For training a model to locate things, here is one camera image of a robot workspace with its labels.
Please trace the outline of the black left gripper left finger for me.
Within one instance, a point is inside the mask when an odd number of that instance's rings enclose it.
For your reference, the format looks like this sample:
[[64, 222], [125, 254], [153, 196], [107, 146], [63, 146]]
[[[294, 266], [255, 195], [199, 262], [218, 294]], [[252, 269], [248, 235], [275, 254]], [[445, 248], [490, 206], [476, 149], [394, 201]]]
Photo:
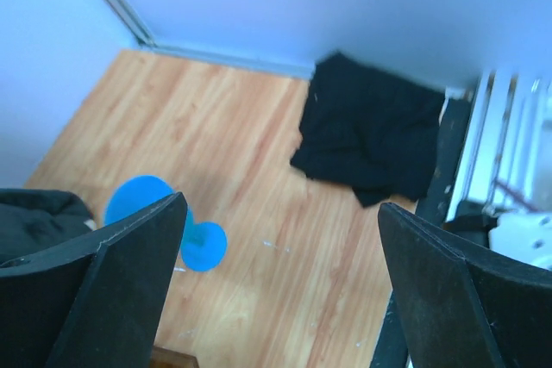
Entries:
[[176, 192], [2, 264], [2, 366], [148, 366], [186, 212]]

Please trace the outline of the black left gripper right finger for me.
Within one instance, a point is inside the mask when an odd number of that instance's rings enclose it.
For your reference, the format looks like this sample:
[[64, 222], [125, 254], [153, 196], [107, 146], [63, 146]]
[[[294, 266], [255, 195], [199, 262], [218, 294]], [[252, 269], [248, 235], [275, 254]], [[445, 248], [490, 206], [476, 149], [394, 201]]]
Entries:
[[549, 367], [551, 272], [442, 230], [394, 203], [379, 234], [416, 367]]

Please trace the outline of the blue wine glass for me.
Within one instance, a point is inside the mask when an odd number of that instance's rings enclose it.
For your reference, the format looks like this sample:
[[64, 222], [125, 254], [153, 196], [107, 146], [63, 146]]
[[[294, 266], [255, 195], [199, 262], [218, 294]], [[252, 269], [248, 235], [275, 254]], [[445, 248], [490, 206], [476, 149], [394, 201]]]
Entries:
[[[123, 183], [112, 195], [104, 211], [103, 224], [120, 221], [173, 193], [161, 178], [142, 175]], [[180, 252], [185, 266], [192, 271], [210, 271], [218, 266], [228, 247], [227, 236], [214, 222], [196, 222], [187, 208]]]

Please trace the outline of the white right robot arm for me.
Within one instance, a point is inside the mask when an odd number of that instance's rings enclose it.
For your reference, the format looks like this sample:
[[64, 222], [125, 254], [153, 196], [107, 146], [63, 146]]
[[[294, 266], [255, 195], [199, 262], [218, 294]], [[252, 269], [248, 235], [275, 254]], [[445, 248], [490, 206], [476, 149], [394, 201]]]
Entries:
[[462, 201], [442, 228], [519, 262], [551, 269], [551, 214]]

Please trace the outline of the black floral plush blanket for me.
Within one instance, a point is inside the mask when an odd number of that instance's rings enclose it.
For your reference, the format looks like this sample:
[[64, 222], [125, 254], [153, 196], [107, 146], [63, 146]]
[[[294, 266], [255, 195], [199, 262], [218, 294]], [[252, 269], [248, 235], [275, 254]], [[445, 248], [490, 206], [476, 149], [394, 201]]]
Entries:
[[63, 190], [1, 190], [1, 263], [97, 229], [77, 195]]

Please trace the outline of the black cloth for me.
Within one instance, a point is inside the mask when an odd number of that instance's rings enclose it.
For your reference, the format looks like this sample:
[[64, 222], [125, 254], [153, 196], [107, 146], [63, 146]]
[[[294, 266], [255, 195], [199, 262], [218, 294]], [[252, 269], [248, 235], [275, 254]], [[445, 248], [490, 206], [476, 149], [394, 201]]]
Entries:
[[426, 197], [436, 169], [438, 90], [343, 53], [320, 61], [290, 164], [307, 178], [350, 187], [363, 207], [393, 195]]

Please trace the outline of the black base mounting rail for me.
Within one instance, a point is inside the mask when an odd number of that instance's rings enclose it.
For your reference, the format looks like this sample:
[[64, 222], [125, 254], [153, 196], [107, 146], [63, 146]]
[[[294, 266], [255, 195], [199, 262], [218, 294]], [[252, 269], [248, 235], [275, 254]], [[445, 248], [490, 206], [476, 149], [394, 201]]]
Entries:
[[[427, 197], [418, 202], [415, 214], [441, 226], [449, 211], [452, 189], [472, 111], [466, 100], [450, 98], [443, 106], [440, 122], [436, 170]], [[390, 296], [376, 343], [371, 368], [396, 368], [407, 365], [408, 352], [398, 317], [398, 306]]]

